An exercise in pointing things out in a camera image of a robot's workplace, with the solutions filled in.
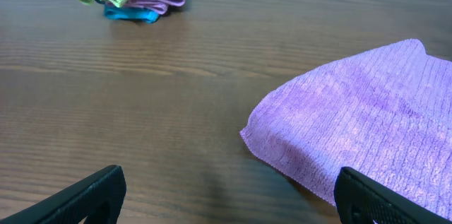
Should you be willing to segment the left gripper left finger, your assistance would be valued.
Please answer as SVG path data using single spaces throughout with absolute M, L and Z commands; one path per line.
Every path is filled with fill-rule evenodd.
M 109 165 L 1 224 L 116 224 L 126 195 L 118 165 Z

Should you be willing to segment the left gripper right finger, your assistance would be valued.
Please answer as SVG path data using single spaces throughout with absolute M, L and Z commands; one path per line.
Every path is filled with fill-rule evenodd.
M 342 167 L 334 199 L 342 224 L 451 224 L 351 167 Z

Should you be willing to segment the purple microfiber cloth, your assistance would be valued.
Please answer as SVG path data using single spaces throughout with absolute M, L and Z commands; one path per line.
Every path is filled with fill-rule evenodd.
M 451 63 L 419 40 L 293 78 L 262 99 L 240 134 L 257 158 L 328 203 L 348 166 L 451 217 Z

